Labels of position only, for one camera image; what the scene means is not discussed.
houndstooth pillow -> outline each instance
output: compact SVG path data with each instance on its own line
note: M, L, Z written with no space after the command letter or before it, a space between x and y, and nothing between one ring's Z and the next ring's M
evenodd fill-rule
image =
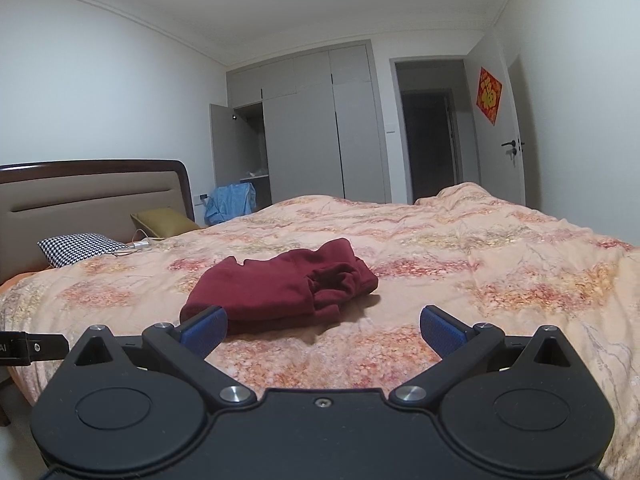
M46 238L38 246L52 267L64 267L98 254L111 253L127 246L94 233L62 235Z

wall outlet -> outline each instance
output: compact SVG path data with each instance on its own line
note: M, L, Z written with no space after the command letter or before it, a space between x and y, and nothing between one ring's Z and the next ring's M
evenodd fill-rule
M209 198L209 195L206 193L203 193L201 195L193 195L193 205L205 205L207 198Z

olive green pillow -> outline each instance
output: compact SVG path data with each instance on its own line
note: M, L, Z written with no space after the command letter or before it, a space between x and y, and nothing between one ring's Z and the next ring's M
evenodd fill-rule
M189 231L200 229L200 226L189 220L185 215L170 207L149 209L131 215L137 229L142 229L152 238L170 238Z

blue gripper pad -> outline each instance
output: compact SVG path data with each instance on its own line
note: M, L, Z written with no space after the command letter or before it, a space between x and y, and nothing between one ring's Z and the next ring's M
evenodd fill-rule
M226 325L225 310L210 306L177 327L178 341L204 359L226 337Z
M467 334L472 331L437 306L427 305L420 313L422 339L442 358L464 345L469 339Z

folded fabric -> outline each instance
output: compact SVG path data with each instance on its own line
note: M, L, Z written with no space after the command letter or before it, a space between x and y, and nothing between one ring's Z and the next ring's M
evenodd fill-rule
M207 225L216 225L255 211L255 189L250 182L230 184L213 190L204 211Z
M230 256L201 276L180 311L180 322L219 305L230 335L336 323L345 302L377 287L378 277L345 238L317 251L294 249L244 265Z

